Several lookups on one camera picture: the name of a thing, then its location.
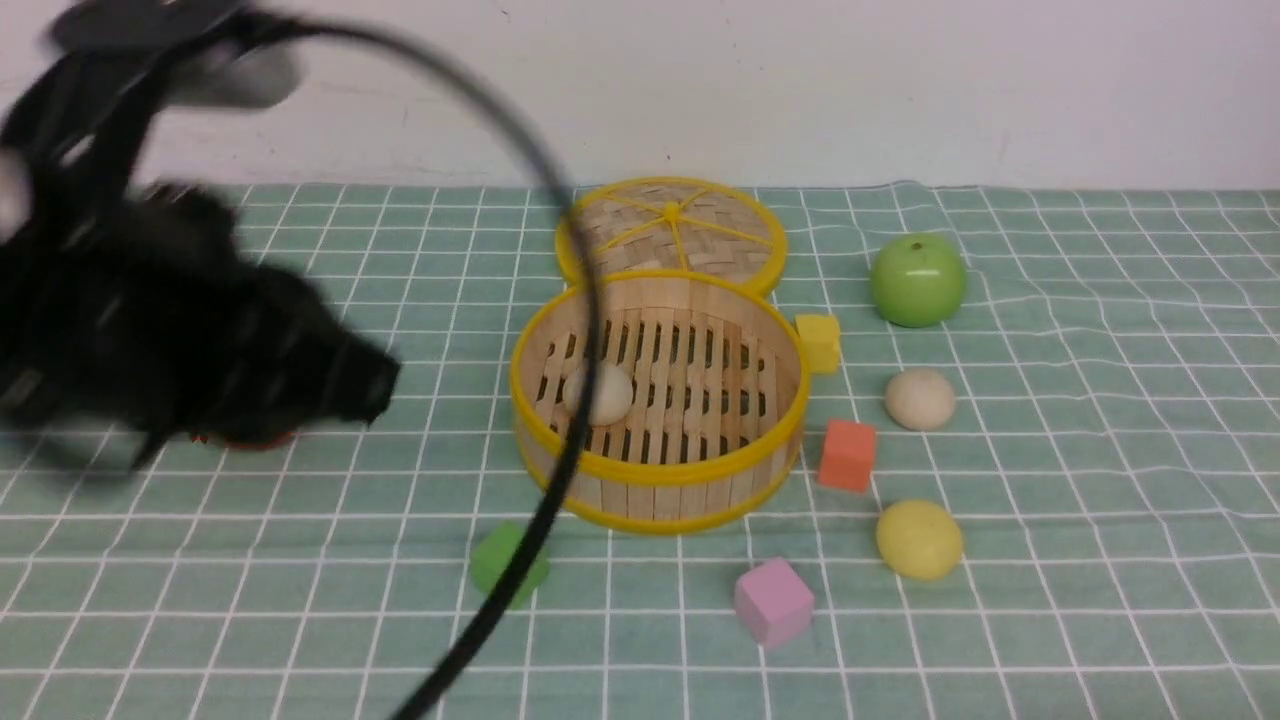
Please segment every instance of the toy fruit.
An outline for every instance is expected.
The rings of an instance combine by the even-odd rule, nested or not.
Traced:
[[[884,386],[884,410],[909,430],[942,429],[956,411],[956,392],[933,368],[902,370]]]
[[[964,556],[960,525],[927,500],[888,506],[876,523],[876,546],[891,570],[915,580],[941,580]]]
[[[881,249],[872,265],[872,300],[895,325],[936,325],[955,315],[966,290],[964,259],[937,233],[899,237]]]

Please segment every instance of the beige ball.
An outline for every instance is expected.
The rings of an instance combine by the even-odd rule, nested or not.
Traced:
[[[568,407],[570,413],[577,409],[584,380],[586,380],[585,368],[579,368],[564,378],[564,407]],[[617,423],[627,416],[634,401],[635,388],[631,386],[631,375],[617,365],[602,363],[596,379],[595,404],[591,406],[591,424],[612,425]]]
[[[913,368],[899,373],[884,388],[884,409],[909,430],[937,430],[956,411],[956,393],[942,373]]]

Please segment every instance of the pink cube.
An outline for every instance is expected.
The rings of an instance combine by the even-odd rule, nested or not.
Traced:
[[[733,588],[737,616],[765,650],[803,633],[813,621],[813,592],[786,560],[753,568]]]

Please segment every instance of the green apple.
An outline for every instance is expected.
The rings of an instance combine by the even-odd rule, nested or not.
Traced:
[[[964,304],[968,272],[956,246],[937,233],[911,233],[881,249],[872,265],[872,301],[905,328],[936,325]]]

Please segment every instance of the toy block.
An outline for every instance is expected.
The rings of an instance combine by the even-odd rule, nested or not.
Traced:
[[[835,315],[796,315],[796,333],[813,373],[840,369],[840,320]]]
[[[876,466],[876,428],[852,420],[827,421],[818,461],[818,484],[863,493]]]
[[[471,551],[471,582],[475,583],[476,589],[485,594],[493,592],[493,588],[498,585],[498,578],[502,577],[512,556],[516,555],[516,547],[524,536],[525,530],[520,525],[507,521],[498,525],[484,541],[475,546]],[[547,550],[544,548],[538,553],[532,566],[529,569],[529,574],[525,575],[524,584],[516,591],[512,607],[522,607],[529,602],[529,598],[534,594],[534,589],[547,579],[550,570],[552,566],[547,560]]]
[[[803,633],[813,621],[813,591],[778,557],[737,579],[733,610],[765,650]]]

